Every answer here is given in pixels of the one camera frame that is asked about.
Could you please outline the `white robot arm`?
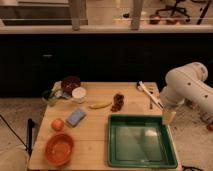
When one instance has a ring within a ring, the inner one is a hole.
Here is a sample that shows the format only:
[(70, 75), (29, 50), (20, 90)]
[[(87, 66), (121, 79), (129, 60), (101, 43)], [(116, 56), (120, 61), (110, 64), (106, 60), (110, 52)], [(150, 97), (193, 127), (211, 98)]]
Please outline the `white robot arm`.
[(166, 86), (160, 93), (165, 109), (174, 109), (189, 100), (198, 105), (201, 118), (213, 124), (213, 88), (205, 84), (208, 77), (206, 66), (192, 62), (170, 70), (165, 77)]

